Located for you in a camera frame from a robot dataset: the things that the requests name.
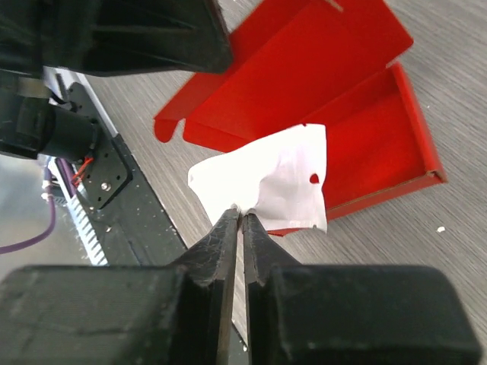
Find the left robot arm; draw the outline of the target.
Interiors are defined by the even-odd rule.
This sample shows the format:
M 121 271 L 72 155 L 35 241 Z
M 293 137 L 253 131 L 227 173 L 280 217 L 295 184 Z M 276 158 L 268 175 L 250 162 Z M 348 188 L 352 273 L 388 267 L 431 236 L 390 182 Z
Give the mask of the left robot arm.
M 3 1 L 1 152 L 76 162 L 96 148 L 100 128 L 65 108 L 46 68 L 97 77 L 221 74 L 232 61 L 216 1 Z

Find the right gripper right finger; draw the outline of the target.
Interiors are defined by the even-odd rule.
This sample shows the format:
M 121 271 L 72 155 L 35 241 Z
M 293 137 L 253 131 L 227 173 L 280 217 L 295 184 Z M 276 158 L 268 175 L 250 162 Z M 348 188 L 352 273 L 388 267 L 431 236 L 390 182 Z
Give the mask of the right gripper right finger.
M 478 364 L 447 276 L 424 265 L 305 265 L 242 222 L 252 364 Z

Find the red paper box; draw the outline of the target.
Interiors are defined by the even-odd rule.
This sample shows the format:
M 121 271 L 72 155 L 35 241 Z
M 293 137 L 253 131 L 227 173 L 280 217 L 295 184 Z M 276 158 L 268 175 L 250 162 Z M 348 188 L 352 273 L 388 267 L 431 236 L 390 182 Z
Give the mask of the red paper box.
M 159 141 L 229 152 L 299 123 L 326 127 L 331 218 L 447 180 L 398 57 L 411 36 L 382 1 L 264 1 L 231 34 L 234 64 L 198 73 L 154 118 Z

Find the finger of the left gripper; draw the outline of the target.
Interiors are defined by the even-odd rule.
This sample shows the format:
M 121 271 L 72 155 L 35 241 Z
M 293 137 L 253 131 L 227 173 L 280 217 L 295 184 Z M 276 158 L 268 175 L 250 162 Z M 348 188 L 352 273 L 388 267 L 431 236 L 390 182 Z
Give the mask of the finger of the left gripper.
M 216 1 L 50 1 L 46 66 L 94 76 L 225 72 L 233 62 Z

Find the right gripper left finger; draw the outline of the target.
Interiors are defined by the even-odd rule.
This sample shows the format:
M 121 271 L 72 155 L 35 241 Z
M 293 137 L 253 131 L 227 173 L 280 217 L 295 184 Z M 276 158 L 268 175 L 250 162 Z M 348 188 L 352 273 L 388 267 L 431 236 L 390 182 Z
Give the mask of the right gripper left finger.
M 163 266 L 31 265 L 1 283 L 3 364 L 226 364 L 240 214 Z

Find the white paper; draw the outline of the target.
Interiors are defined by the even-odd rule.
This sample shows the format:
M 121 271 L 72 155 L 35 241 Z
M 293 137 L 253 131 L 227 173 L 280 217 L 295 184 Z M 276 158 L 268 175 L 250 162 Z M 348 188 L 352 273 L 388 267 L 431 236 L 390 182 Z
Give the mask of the white paper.
M 254 213 L 268 231 L 325 231 L 326 148 L 324 125 L 296 125 L 197 163 L 188 186 L 212 224 L 237 208 Z

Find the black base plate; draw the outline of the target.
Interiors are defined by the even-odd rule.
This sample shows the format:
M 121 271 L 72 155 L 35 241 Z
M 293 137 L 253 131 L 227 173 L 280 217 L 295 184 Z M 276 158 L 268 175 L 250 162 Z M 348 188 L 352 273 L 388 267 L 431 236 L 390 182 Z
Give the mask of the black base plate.
M 94 227 L 105 265 L 183 265 L 205 290 L 195 311 L 208 318 L 211 364 L 247 364 L 245 341 L 231 321 L 237 249 L 236 214 L 225 214 L 191 248 L 161 205 L 123 138 L 110 132 L 87 87 L 67 90 L 72 110 L 100 127 L 94 162 L 76 194 Z

